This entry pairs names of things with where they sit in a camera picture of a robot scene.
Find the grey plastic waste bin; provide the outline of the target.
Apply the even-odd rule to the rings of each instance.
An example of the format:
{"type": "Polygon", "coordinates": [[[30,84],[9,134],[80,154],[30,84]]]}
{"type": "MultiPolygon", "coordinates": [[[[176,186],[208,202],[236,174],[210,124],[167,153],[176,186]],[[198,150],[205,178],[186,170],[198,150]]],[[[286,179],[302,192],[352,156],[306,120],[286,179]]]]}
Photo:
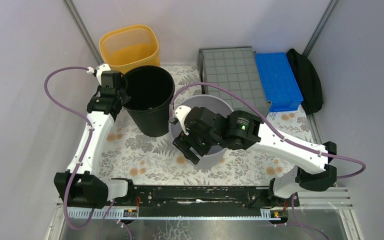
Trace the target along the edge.
{"type": "Polygon", "coordinates": [[[214,167],[223,158],[226,146],[241,145],[238,137],[224,140],[233,109],[221,98],[208,94],[191,96],[177,104],[173,113],[183,111],[187,112],[185,123],[170,123],[169,134],[173,145],[196,169],[214,167]]]}

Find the black plastic waste bin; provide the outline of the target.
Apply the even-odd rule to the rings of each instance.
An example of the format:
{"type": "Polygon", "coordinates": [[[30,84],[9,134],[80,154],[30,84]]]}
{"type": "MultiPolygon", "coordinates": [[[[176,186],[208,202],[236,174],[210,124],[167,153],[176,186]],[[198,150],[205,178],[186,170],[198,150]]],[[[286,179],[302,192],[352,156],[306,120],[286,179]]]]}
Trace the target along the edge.
{"type": "Polygon", "coordinates": [[[127,95],[123,105],[138,129],[148,137],[161,137],[169,132],[169,105],[175,92],[171,74],[158,66],[136,67],[125,74],[127,95]]]}

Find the large grey plastic crate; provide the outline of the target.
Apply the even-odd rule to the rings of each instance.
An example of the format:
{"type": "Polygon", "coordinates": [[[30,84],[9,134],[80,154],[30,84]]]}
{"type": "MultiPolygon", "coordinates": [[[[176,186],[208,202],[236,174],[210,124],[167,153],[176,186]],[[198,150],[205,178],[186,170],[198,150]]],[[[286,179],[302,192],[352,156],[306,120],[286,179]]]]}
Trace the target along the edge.
{"type": "Polygon", "coordinates": [[[240,96],[265,117],[272,102],[265,96],[251,46],[210,47],[198,50],[198,70],[204,83],[240,96]]]}

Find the blue plastic divided crate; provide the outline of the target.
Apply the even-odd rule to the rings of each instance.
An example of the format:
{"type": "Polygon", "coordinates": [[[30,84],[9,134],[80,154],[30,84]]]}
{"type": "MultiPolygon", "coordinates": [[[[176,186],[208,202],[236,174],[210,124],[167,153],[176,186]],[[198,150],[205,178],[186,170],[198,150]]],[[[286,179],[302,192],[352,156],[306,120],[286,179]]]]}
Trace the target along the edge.
{"type": "Polygon", "coordinates": [[[298,110],[303,97],[286,53],[258,53],[255,62],[266,99],[271,102],[269,112],[298,110]]]}

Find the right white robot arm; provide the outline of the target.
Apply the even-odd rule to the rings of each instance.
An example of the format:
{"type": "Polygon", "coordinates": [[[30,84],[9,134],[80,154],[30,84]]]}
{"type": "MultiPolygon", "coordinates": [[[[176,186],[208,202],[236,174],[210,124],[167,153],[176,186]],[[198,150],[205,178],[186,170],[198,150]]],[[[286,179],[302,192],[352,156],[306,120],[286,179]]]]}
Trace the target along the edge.
{"type": "Polygon", "coordinates": [[[194,165],[214,146],[229,150],[250,149],[294,164],[291,171],[271,180],[266,198],[273,206],[281,205],[302,190],[326,191],[337,180],[337,169],[329,165],[324,145],[315,146],[305,141],[300,146],[289,143],[293,136],[277,136],[260,117],[246,111],[236,110],[224,117],[205,107],[181,105],[174,115],[182,131],[173,145],[194,165]]]}

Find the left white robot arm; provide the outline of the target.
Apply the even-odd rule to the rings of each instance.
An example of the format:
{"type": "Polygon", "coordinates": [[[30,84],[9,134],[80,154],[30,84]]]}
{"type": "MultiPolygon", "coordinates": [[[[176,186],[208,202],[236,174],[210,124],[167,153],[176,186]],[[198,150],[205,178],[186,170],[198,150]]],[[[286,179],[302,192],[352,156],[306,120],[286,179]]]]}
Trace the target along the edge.
{"type": "Polygon", "coordinates": [[[97,176],[102,147],[130,97],[127,79],[120,71],[98,70],[96,77],[100,84],[87,104],[87,115],[82,116],[86,124],[77,150],[67,169],[54,177],[55,187],[67,207],[102,209],[114,199],[124,206],[135,200],[131,180],[104,181],[97,176]]]}

